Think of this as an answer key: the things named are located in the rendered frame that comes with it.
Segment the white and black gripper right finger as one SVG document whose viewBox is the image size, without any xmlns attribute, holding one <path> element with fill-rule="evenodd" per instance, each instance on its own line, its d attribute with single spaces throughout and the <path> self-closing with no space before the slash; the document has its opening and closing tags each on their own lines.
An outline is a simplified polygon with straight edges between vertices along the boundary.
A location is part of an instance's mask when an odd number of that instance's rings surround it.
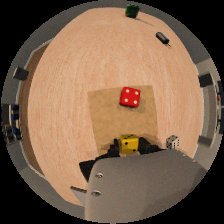
<svg viewBox="0 0 224 224">
<path fill-rule="evenodd" d="M 160 149 L 158 145 L 151 145 L 144 137 L 139 138 L 138 152 L 140 155 L 154 153 L 166 149 Z"/>
</svg>

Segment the green drink can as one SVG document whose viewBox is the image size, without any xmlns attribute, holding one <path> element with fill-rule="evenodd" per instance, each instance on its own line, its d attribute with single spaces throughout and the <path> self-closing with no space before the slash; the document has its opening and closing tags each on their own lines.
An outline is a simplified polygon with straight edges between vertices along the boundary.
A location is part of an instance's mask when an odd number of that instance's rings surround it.
<svg viewBox="0 0 224 224">
<path fill-rule="evenodd" d="M 139 9 L 140 9 L 139 6 L 129 4 L 126 7 L 125 16 L 129 18 L 136 18 Z"/>
</svg>

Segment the tan square mat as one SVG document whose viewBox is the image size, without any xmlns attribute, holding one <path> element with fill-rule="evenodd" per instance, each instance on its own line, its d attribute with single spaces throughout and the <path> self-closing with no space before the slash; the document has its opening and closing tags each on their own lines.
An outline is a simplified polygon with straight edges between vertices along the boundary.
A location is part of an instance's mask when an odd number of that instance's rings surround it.
<svg viewBox="0 0 224 224">
<path fill-rule="evenodd" d="M 157 113 L 152 85 L 125 86 L 139 89 L 139 107 L 119 105 L 123 87 L 100 89 L 88 92 L 92 128 L 98 155 L 104 155 L 114 138 L 134 134 L 144 137 L 151 145 L 157 144 Z"/>
</svg>

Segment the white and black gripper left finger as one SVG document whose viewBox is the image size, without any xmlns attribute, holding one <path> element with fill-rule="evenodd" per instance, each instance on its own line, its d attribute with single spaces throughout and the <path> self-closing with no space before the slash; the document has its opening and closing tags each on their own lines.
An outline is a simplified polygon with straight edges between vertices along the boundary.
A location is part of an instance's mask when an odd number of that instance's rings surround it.
<svg viewBox="0 0 224 224">
<path fill-rule="evenodd" d="M 118 139 L 114 139 L 114 144 L 110 144 L 110 149 L 107 150 L 108 153 L 96 157 L 95 160 L 88 160 L 79 163 L 80 170 L 86 179 L 87 183 L 90 177 L 91 170 L 93 165 L 100 159 L 109 158 L 109 157 L 120 157 L 119 155 L 119 143 Z"/>
</svg>

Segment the red die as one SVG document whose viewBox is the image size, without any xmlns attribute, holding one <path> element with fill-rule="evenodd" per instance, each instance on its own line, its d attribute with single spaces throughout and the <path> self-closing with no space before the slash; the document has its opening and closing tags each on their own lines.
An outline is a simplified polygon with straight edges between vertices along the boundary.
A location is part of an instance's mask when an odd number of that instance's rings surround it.
<svg viewBox="0 0 224 224">
<path fill-rule="evenodd" d="M 127 107 L 138 107 L 140 100 L 140 90 L 124 87 L 121 91 L 119 105 Z"/>
</svg>

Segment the white die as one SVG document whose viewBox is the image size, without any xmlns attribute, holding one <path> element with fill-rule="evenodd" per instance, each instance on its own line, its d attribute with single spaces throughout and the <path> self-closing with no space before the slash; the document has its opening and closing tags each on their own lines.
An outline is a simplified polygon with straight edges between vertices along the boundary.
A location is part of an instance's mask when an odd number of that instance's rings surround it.
<svg viewBox="0 0 224 224">
<path fill-rule="evenodd" d="M 179 146 L 179 137 L 172 135 L 166 139 L 166 145 L 168 149 L 176 149 Z"/>
</svg>

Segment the yellow die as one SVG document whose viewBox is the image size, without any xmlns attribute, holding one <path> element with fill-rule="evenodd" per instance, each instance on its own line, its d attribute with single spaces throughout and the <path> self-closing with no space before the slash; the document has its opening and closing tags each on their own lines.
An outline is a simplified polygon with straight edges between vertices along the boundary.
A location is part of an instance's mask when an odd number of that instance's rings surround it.
<svg viewBox="0 0 224 224">
<path fill-rule="evenodd" d="M 120 150 L 122 154 L 137 153 L 139 139 L 134 135 L 120 136 Z"/>
</svg>

